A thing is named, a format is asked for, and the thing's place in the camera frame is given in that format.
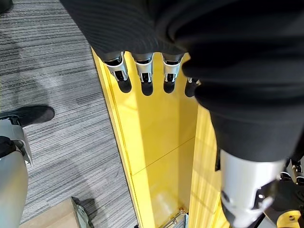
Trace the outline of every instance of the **black shoe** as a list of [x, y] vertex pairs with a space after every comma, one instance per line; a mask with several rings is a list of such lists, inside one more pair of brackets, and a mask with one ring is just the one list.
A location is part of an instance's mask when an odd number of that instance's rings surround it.
[[0, 119], [17, 117], [21, 127], [30, 124], [39, 124], [50, 121], [55, 116], [55, 111], [47, 105], [33, 105], [18, 108], [13, 111], [0, 113]]
[[13, 5], [12, 0], [0, 0], [0, 13], [8, 11]]

